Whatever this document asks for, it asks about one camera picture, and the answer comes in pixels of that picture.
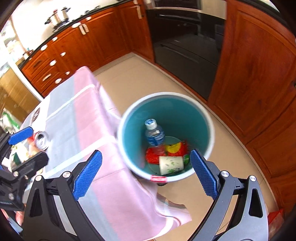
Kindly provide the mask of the crushed silver can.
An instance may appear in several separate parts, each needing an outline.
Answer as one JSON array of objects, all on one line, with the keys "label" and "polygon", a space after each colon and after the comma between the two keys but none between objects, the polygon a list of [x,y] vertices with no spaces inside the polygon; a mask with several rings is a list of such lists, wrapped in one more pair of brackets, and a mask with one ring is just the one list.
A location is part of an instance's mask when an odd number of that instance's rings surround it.
[{"label": "crushed silver can", "polygon": [[34,134],[35,147],[41,151],[48,149],[50,143],[49,135],[46,132],[38,131]]}]

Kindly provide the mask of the white teal trash bin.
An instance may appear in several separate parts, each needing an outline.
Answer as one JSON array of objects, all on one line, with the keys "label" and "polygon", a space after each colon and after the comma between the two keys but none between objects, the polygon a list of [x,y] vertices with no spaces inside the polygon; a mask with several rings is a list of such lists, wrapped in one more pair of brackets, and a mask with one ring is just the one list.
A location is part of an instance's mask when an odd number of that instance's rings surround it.
[{"label": "white teal trash bin", "polygon": [[214,147],[215,128],[208,111],[198,101],[175,92],[158,92],[133,103],[117,129],[118,148],[126,166],[152,182],[175,182],[195,173],[191,164],[177,173],[160,177],[159,167],[145,159],[149,143],[144,122],[156,120],[165,133],[165,143],[185,141],[189,150],[198,149],[208,159]]}]

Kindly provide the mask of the wooden kitchen cabinets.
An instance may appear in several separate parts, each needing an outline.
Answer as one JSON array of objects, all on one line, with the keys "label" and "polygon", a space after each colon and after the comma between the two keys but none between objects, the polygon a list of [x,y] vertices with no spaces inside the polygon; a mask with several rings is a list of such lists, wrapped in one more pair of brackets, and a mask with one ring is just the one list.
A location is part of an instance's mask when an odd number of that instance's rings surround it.
[{"label": "wooden kitchen cabinets", "polygon": [[203,102],[234,132],[285,213],[295,206],[295,43],[279,21],[226,2],[222,53]]}]

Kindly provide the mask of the pink grey checked tablecloth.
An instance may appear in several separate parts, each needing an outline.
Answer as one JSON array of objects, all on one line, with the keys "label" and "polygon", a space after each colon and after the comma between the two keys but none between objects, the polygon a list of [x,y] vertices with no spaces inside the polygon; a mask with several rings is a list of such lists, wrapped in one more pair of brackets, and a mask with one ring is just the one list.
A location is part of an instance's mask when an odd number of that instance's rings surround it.
[{"label": "pink grey checked tablecloth", "polygon": [[87,67],[54,89],[24,120],[50,143],[43,175],[59,177],[99,150],[102,166],[79,203],[106,240],[150,240],[191,220],[186,207],[158,194],[155,183],[136,178],[117,147],[121,117]]}]

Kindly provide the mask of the white floral paper cup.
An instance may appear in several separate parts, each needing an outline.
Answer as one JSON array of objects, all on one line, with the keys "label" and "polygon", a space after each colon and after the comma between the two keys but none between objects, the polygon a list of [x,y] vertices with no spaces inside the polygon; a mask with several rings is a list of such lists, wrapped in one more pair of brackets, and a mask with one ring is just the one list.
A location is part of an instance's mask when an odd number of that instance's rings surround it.
[{"label": "white floral paper cup", "polygon": [[161,175],[170,175],[184,169],[184,161],[181,156],[160,156],[159,171]]}]

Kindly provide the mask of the red yellow snack wrapper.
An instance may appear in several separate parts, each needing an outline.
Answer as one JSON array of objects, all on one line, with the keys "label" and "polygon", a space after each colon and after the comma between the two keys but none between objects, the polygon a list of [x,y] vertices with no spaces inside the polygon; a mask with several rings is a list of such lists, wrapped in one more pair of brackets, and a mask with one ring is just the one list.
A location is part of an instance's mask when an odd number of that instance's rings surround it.
[{"label": "red yellow snack wrapper", "polygon": [[189,147],[185,141],[181,141],[175,144],[165,145],[165,151],[162,154],[157,154],[156,150],[152,147],[147,148],[145,152],[145,160],[149,164],[159,164],[160,156],[170,157],[184,157],[189,155]]}]

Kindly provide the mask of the clear plastic water bottle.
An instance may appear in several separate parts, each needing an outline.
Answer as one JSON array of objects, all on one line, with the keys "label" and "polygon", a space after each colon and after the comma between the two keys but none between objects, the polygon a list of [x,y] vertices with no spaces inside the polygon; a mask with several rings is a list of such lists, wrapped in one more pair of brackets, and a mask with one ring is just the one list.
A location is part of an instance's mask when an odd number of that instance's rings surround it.
[{"label": "clear plastic water bottle", "polygon": [[163,128],[158,125],[155,119],[150,118],[144,122],[146,131],[145,137],[152,147],[158,147],[165,141],[165,132]]}]

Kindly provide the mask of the steel cooking pot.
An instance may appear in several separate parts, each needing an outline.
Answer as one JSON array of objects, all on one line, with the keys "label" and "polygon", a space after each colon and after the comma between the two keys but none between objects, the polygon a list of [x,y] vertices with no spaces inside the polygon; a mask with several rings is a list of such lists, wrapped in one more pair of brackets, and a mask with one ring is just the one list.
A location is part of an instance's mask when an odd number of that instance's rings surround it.
[{"label": "steel cooking pot", "polygon": [[68,11],[70,9],[71,8],[63,7],[61,10],[53,10],[52,15],[45,21],[45,25],[50,25],[53,29],[57,29],[61,25],[69,22]]}]

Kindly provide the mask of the black built-in oven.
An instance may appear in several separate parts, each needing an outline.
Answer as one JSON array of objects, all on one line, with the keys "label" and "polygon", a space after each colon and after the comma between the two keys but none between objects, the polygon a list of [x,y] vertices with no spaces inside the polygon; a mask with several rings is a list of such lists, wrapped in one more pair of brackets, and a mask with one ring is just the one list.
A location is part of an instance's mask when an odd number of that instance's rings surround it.
[{"label": "black built-in oven", "polygon": [[226,1],[151,1],[147,20],[156,63],[209,98],[223,45]]}]

